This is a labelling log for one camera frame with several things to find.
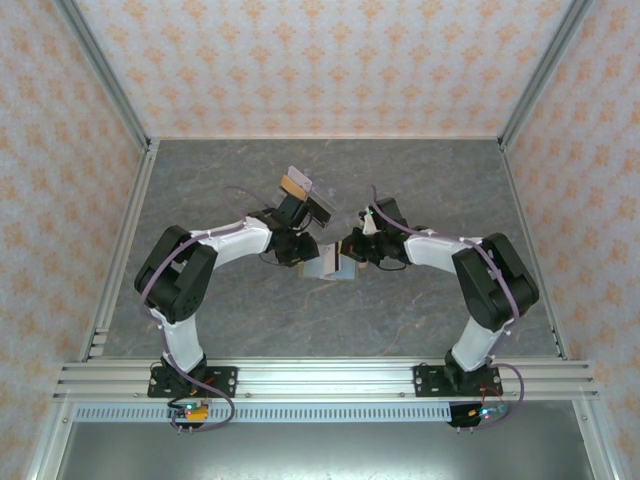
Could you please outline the pink card with dark stripe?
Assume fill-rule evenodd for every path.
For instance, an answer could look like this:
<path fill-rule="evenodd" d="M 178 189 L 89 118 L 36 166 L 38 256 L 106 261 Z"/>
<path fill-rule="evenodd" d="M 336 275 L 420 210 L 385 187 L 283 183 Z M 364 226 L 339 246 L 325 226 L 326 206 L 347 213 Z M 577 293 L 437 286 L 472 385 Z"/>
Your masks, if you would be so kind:
<path fill-rule="evenodd" d="M 340 243 L 334 242 L 323 246 L 322 271 L 323 275 L 332 275 L 341 269 Z"/>

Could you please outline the circuit board with yellow connector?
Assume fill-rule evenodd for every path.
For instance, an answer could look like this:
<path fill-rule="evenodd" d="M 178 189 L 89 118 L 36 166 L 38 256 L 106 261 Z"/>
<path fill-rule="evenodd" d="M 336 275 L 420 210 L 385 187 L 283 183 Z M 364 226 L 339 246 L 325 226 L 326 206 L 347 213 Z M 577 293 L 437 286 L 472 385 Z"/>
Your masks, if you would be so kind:
<path fill-rule="evenodd" d="M 168 402 L 171 417 L 191 422 L 204 422 L 209 418 L 209 407 L 203 401 L 174 399 Z"/>

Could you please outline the black card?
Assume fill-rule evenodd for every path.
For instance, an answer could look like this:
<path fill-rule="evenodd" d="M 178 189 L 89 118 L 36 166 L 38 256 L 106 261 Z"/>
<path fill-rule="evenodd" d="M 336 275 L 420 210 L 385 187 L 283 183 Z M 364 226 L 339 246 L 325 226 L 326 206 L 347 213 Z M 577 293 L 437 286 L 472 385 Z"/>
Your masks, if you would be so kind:
<path fill-rule="evenodd" d="M 308 197 L 305 203 L 308 207 L 308 214 L 311 216 L 311 219 L 321 228 L 325 228 L 331 220 L 331 213 L 311 197 Z"/>

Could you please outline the grey metal sheet panel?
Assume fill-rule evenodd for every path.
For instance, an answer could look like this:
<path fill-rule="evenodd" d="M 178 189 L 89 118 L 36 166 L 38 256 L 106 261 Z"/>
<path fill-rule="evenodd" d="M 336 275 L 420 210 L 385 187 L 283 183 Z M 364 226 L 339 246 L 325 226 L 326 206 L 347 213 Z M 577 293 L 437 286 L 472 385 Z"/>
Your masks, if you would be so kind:
<path fill-rule="evenodd" d="M 517 423 L 73 427 L 56 480 L 594 480 L 579 434 Z"/>

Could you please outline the long aluminium mounting rail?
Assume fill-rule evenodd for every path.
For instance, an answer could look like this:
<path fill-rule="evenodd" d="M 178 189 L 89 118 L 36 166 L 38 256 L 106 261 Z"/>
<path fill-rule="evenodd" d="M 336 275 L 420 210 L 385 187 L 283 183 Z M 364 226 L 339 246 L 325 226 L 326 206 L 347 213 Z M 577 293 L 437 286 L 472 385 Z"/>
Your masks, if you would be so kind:
<path fill-rule="evenodd" d="M 415 372 L 411 357 L 370 358 L 228 358 L 214 366 L 236 368 L 238 402 L 337 401 L 413 402 L 431 393 L 447 400 L 443 389 Z M 95 358 L 67 363 L 55 386 L 56 401 L 143 401 L 147 397 L 148 359 Z M 597 400 L 604 389 L 585 361 L 515 357 L 496 363 L 491 385 L 505 400 Z"/>

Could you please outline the clear plastic case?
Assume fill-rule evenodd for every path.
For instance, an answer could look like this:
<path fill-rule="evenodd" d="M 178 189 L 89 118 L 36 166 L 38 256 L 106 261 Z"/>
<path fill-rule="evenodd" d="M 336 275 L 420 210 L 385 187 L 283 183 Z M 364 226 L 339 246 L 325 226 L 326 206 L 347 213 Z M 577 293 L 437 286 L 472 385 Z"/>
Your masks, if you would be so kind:
<path fill-rule="evenodd" d="M 343 255 L 341 255 L 340 259 L 341 259 L 341 263 L 344 262 L 346 259 L 351 259 L 353 262 L 355 262 L 357 264 L 356 277 L 361 271 L 363 271 L 369 265 L 368 262 L 360 263 L 360 262 L 357 262 L 356 260 L 354 260 L 352 258 L 345 257 Z M 335 280 L 333 278 L 333 274 L 332 275 L 326 275 L 326 276 L 323 275 L 323 271 L 322 271 L 322 255 L 319 258 L 316 258 L 316 259 L 313 259 L 313 260 L 304 261 L 299 266 L 299 277 L 302 278 L 302 279 L 338 281 L 338 280 Z"/>

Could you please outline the aluminium table side rail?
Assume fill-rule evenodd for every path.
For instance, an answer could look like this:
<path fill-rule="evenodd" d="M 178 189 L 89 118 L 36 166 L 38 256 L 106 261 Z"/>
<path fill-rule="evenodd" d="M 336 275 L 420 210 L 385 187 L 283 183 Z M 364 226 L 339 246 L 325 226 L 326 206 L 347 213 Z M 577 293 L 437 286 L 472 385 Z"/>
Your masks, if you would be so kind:
<path fill-rule="evenodd" d="M 102 355 L 98 339 L 106 336 L 111 325 L 159 144 L 159 138 L 152 138 L 142 151 L 135 177 L 130 186 L 128 200 L 121 216 L 109 268 L 80 350 L 78 361 L 81 363 Z"/>
<path fill-rule="evenodd" d="M 547 319 L 550 324 L 550 329 L 551 329 L 552 336 L 554 338 L 558 356 L 563 361 L 571 360 L 572 359 L 571 351 L 567 345 L 563 327 L 561 323 L 558 321 L 558 318 L 556 315 L 556 306 L 554 305 L 554 301 L 551 298 L 549 289 L 547 288 L 545 275 L 542 272 L 540 267 L 537 251 L 535 248 L 534 238 L 531 233 L 529 221 L 527 220 L 527 216 L 525 214 L 524 203 L 521 200 L 521 196 L 517 189 L 514 171 L 509 163 L 506 150 L 501 149 L 500 153 L 501 153 L 501 160 L 504 166 L 504 170 L 507 176 L 507 180 L 509 182 L 509 186 L 511 188 L 511 191 L 514 197 L 514 203 L 515 203 L 515 206 L 519 215 L 519 219 L 522 225 L 523 235 L 525 237 L 527 249 L 530 254 L 535 280 L 537 281 L 537 285 L 540 292 L 540 301 L 543 303 L 545 307 L 545 312 L 547 314 Z"/>

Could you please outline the aluminium frame post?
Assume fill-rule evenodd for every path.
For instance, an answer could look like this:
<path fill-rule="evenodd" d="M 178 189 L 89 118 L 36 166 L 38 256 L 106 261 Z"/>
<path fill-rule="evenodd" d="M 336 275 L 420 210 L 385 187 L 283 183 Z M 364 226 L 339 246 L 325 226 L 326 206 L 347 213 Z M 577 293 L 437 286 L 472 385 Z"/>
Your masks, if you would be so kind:
<path fill-rule="evenodd" d="M 146 151 L 151 139 L 136 114 L 127 94 L 117 78 L 76 0 L 52 0 L 71 32 L 79 42 L 86 59 L 104 87 L 107 96 L 123 121 L 134 142 Z"/>
<path fill-rule="evenodd" d="M 533 110 L 536 101 L 579 30 L 593 2 L 594 0 L 571 0 L 558 28 L 543 51 L 529 81 L 516 102 L 502 133 L 497 137 L 501 152 L 506 152 L 509 146 L 514 143 L 517 134 Z"/>

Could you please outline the orange card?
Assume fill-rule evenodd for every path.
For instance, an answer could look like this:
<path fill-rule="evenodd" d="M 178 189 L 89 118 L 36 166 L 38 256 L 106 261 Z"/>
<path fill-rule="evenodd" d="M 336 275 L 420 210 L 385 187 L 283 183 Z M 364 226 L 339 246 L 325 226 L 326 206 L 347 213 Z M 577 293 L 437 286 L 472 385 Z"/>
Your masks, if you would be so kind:
<path fill-rule="evenodd" d="M 307 192 L 287 175 L 284 175 L 282 177 L 280 188 L 287 194 L 294 196 L 302 201 L 307 198 Z"/>

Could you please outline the clear acrylic card stand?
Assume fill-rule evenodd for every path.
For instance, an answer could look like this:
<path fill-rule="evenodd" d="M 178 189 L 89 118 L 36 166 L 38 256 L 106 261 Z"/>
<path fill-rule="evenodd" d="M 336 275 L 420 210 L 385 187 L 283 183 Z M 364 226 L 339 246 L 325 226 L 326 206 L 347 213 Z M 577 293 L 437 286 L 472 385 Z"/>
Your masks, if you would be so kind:
<path fill-rule="evenodd" d="M 320 176 L 316 171 L 312 170 L 310 167 L 304 167 L 304 168 L 296 167 L 296 168 L 301 172 L 303 172 L 307 177 L 309 177 L 312 180 L 312 188 L 309 191 L 305 190 L 307 192 L 307 198 L 308 197 L 313 198 L 331 213 L 331 220 L 329 221 L 328 225 L 325 228 L 321 228 L 311 219 L 311 216 L 308 214 L 308 207 L 307 207 L 308 222 L 314 227 L 317 227 L 318 229 L 325 230 L 330 225 L 334 224 L 335 221 L 338 219 L 339 213 L 342 211 L 345 205 L 344 196 L 338 190 L 337 187 L 330 184 L 328 181 L 326 181 L 322 176 Z M 281 180 L 279 181 L 279 184 L 278 184 L 277 194 L 275 194 L 273 197 L 274 200 L 284 199 L 286 195 L 289 195 L 280 188 L 280 182 Z M 304 201 L 300 199 L 297 199 L 297 200 L 299 200 L 300 202 L 303 202 L 306 205 L 305 203 L 306 199 Z"/>

